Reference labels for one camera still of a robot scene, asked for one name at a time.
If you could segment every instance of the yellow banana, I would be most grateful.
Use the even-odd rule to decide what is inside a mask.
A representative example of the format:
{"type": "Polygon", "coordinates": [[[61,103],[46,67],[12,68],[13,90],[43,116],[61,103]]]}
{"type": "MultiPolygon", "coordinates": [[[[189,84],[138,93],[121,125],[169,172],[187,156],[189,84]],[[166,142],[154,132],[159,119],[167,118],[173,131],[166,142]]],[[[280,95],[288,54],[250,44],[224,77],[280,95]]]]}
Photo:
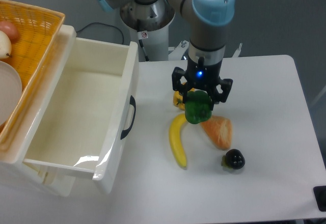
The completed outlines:
{"type": "Polygon", "coordinates": [[[170,141],[170,146],[174,155],[174,158],[176,159],[177,163],[179,166],[182,168],[187,167],[187,158],[181,143],[181,138],[180,138],[180,129],[181,126],[186,122],[186,118],[184,113],[177,115],[169,129],[169,141],[170,141]]]}

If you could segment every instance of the white drawer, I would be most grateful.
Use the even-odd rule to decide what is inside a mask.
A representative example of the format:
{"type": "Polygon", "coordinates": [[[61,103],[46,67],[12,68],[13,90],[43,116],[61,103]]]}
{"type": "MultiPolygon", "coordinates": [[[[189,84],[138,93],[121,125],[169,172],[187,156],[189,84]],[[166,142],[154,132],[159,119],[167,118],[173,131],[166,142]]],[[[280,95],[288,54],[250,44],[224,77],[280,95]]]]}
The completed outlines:
{"type": "Polygon", "coordinates": [[[76,38],[23,162],[93,179],[110,192],[135,117],[137,82],[136,43],[76,38]]]}

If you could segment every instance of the green bell pepper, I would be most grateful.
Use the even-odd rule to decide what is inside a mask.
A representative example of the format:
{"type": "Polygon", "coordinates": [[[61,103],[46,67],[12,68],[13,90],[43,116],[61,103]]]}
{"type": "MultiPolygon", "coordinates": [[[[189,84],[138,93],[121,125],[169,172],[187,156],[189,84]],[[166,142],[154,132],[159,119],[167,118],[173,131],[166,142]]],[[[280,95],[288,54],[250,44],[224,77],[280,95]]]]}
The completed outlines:
{"type": "Polygon", "coordinates": [[[191,124],[207,121],[211,115],[212,101],[204,91],[190,91],[187,93],[187,101],[184,104],[185,118],[191,124]]]}

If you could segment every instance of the wicker basket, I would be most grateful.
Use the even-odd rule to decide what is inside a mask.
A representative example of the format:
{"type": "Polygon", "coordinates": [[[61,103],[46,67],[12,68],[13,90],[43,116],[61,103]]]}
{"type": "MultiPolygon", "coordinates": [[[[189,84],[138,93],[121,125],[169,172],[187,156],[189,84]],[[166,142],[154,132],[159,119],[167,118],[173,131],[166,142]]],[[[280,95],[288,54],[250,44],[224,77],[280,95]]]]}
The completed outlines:
{"type": "Polygon", "coordinates": [[[12,44],[12,57],[2,61],[16,69],[23,88],[18,105],[2,131],[0,128],[0,150],[8,148],[8,146],[3,147],[2,144],[9,132],[14,133],[11,129],[41,76],[46,56],[64,19],[65,15],[56,11],[0,0],[0,21],[7,20],[14,23],[20,33],[19,40],[12,44]]]}

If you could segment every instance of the white bowl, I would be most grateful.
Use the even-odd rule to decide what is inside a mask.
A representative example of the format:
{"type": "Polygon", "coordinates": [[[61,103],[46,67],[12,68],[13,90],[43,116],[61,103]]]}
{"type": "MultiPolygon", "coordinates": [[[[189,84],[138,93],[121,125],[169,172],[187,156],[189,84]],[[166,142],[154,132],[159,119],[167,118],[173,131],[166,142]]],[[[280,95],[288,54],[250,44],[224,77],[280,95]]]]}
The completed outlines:
{"type": "Polygon", "coordinates": [[[21,93],[19,74],[12,66],[0,61],[0,128],[17,106],[21,93]]]}

